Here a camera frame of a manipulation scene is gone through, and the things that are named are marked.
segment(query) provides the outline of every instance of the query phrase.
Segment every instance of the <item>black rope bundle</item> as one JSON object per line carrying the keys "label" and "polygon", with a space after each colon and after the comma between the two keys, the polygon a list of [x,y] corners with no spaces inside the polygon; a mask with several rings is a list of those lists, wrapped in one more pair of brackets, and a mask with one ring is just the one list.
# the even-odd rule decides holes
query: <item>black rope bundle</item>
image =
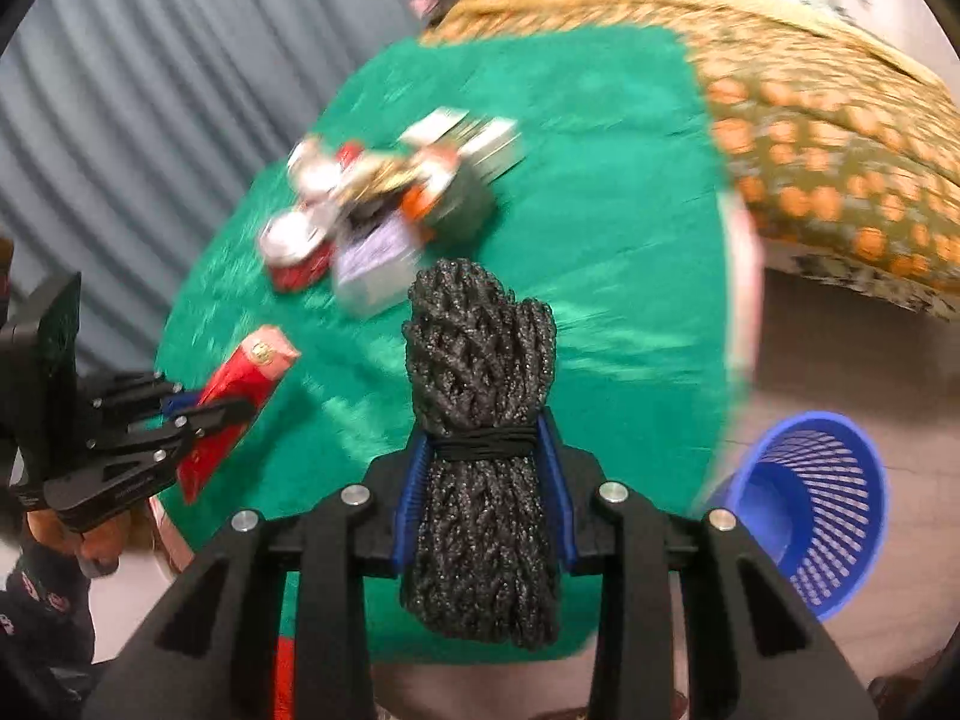
{"label": "black rope bundle", "polygon": [[544,647],[560,584],[531,454],[553,383],[553,314],[467,260],[421,271],[410,300],[407,373],[435,457],[400,602],[446,637]]}

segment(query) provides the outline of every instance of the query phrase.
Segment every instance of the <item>gray wall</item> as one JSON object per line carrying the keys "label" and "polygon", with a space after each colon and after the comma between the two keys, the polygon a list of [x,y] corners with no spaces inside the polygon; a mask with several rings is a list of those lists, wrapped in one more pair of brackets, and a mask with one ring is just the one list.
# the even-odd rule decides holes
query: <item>gray wall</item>
{"label": "gray wall", "polygon": [[80,364],[150,367],[253,175],[415,31],[406,0],[37,0],[0,57],[14,301],[78,269]]}

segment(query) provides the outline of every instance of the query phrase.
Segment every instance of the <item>blanket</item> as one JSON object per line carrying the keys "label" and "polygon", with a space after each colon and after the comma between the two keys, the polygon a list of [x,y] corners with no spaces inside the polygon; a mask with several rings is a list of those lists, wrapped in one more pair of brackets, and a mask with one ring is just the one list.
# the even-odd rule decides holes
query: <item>blanket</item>
{"label": "blanket", "polygon": [[[883,296],[906,293],[895,302],[955,316],[960,114],[935,74],[784,0],[466,0],[424,41],[581,25],[661,25],[678,35],[757,231],[797,245],[796,271],[835,276],[830,260],[839,258],[884,274],[870,279]],[[892,290],[891,279],[905,288]]]}

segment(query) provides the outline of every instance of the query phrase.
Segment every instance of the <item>red can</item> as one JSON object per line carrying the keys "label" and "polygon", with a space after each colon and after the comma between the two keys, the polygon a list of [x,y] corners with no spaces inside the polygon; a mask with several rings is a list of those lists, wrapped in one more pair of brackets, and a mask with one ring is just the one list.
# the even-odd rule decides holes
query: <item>red can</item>
{"label": "red can", "polygon": [[260,231],[257,245],[277,292],[302,292],[325,276],[333,243],[324,216],[299,208],[276,215]]}

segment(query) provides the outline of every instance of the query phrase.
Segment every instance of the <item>green tablecloth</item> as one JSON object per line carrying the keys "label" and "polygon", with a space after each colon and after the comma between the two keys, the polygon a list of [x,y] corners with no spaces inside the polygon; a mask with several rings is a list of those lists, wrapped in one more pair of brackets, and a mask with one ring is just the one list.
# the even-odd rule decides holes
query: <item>green tablecloth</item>
{"label": "green tablecloth", "polygon": [[[518,295],[554,309],[557,379],[549,403],[570,445],[600,459],[659,507],[685,511],[720,439],[727,268],[717,193],[724,167],[674,36],[659,28],[585,28],[524,39],[386,50],[347,81],[316,129],[333,143],[390,146],[438,105],[520,122],[526,158],[494,183],[502,214],[477,259]],[[403,305],[366,322],[346,317],[328,284],[274,295],[253,240],[293,195],[283,166],[256,178],[190,274],[157,365],[189,386],[254,328],[280,325],[304,353],[256,425],[193,507],[163,504],[195,548],[241,507],[294,514],[358,481],[411,427]],[[293,632],[296,583],[283,632]],[[560,642],[593,630],[599,584],[563,585]],[[375,659],[507,661],[511,647],[442,640],[369,581]]]}

